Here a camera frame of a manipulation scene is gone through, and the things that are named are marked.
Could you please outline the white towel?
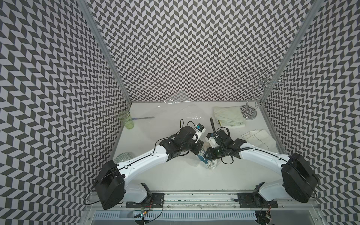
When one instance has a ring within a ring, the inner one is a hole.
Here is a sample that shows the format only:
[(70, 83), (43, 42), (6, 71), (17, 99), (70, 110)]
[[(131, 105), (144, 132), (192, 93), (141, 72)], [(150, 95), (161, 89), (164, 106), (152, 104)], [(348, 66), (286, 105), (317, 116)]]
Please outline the white towel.
[(249, 131), (245, 134), (242, 135), (243, 139), (247, 142), (249, 142), (250, 144), (265, 149), (265, 150), (269, 150), (271, 152), (276, 152), (277, 151), (277, 147), (276, 147), (276, 141), (275, 139), (264, 129), (262, 130), (253, 130), (253, 131)]

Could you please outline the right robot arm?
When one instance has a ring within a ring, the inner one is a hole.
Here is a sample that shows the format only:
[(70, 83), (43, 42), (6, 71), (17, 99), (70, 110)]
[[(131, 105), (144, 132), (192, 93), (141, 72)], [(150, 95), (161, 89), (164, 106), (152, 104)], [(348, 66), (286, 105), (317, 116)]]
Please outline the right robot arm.
[(243, 139), (233, 140), (223, 130), (207, 134), (210, 147), (204, 158), (207, 160), (224, 157), (248, 160), (264, 166), (279, 175), (281, 179), (270, 183), (261, 182), (252, 192), (251, 201), (256, 206), (282, 198), (292, 198), (300, 203), (307, 203), (310, 198), (317, 198), (315, 188), (318, 176), (309, 162), (300, 154), (292, 155), (270, 152), (254, 146)]

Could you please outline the blue and beige towel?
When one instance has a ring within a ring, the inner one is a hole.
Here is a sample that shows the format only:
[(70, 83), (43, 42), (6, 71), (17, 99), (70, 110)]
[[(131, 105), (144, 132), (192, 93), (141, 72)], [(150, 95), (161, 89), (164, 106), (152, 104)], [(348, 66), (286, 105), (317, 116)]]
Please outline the blue and beige towel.
[(217, 167), (218, 161), (216, 159), (206, 159), (201, 154), (198, 154), (197, 157), (200, 160), (201, 166), (210, 170), (214, 170)]

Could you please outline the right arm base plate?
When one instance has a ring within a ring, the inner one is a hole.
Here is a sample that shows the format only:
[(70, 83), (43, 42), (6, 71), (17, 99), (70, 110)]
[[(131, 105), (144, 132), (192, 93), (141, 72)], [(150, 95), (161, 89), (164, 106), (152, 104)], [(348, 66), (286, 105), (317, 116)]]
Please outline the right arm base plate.
[(237, 199), (241, 208), (278, 208), (276, 201), (266, 201), (259, 194), (238, 193)]

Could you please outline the clear plastic vacuum bag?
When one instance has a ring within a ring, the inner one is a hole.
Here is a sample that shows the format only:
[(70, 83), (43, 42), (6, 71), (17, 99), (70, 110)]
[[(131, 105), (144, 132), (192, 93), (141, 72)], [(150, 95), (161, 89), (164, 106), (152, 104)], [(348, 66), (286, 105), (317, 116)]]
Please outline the clear plastic vacuum bag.
[(189, 99), (187, 94), (179, 91), (170, 98), (164, 100), (165, 106), (162, 106), (163, 112), (170, 114), (166, 119), (180, 117), (180, 127), (184, 127), (184, 120), (192, 126), (202, 124), (205, 126), (206, 131), (201, 136), (200, 140), (204, 142), (199, 154), (204, 155), (207, 148), (210, 147), (209, 143), (205, 140), (208, 133), (212, 132), (210, 126), (210, 112), (204, 108), (205, 102), (194, 102)]

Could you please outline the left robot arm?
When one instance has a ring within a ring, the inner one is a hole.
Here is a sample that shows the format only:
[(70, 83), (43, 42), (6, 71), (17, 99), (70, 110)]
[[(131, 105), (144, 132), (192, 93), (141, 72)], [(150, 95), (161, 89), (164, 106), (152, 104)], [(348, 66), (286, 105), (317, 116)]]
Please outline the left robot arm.
[(197, 155), (202, 146), (201, 136), (205, 132), (202, 124), (184, 126), (177, 133), (156, 141), (154, 148), (138, 157), (115, 163), (106, 162), (94, 181), (94, 188), (104, 210), (121, 202), (133, 202), (149, 206), (152, 192), (146, 184), (133, 184), (132, 180), (151, 168), (180, 157), (182, 152)]

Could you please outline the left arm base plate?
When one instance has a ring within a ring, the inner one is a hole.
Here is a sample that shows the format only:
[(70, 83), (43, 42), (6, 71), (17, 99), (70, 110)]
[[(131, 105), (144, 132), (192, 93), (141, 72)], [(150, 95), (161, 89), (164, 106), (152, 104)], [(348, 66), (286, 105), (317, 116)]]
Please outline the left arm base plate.
[(153, 193), (151, 197), (146, 197), (142, 202), (126, 202), (126, 208), (159, 208), (164, 205), (165, 193)]

